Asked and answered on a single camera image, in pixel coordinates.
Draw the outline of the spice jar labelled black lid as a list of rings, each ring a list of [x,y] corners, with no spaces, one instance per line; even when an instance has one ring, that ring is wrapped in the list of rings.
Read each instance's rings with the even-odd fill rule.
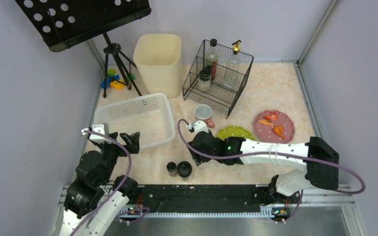
[[[211,86],[211,66],[204,67],[198,74],[197,87],[200,91],[207,92]]]

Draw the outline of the clear bottle gold pump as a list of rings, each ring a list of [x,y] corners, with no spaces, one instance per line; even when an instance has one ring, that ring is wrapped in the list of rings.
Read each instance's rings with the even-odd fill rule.
[[[235,89],[239,74],[241,58],[239,55],[241,40],[232,43],[232,55],[225,66],[224,85],[229,89]]]

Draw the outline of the dark sauce bottle black cap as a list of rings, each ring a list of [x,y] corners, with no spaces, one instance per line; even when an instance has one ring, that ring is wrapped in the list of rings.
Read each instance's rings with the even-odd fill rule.
[[[205,63],[206,63],[206,66],[209,66],[210,67],[210,72],[211,72],[211,80],[213,81],[216,77],[216,71],[217,71],[217,64],[218,64],[218,60],[219,60],[219,56],[218,56],[218,53],[216,51],[216,46],[217,46],[217,40],[216,39],[211,39],[210,40],[210,48],[209,50],[207,51],[206,55],[205,55]]]

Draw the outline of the spice jar round black lid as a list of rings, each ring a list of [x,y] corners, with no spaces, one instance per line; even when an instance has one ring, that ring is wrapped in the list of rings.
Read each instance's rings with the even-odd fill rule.
[[[201,166],[202,164],[206,164],[210,161],[209,158],[196,154],[196,153],[192,154],[192,159],[195,162],[197,167]]]

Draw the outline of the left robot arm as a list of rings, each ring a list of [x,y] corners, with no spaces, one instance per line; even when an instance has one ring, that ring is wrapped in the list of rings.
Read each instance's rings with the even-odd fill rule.
[[[68,187],[63,205],[61,236],[102,236],[122,209],[136,194],[137,182],[126,174],[118,177],[105,200],[107,185],[119,157],[131,158],[140,151],[140,132],[107,134],[101,128],[82,133],[100,151],[88,151],[76,167],[76,179]]]

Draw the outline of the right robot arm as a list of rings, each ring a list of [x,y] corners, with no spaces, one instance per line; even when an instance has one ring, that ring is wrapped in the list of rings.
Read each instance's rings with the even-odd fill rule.
[[[267,164],[293,170],[277,174],[270,188],[284,196],[317,187],[339,187],[339,154],[320,137],[305,143],[279,144],[258,142],[243,137],[216,138],[211,132],[198,132],[187,147],[196,165],[216,160],[227,166]]]

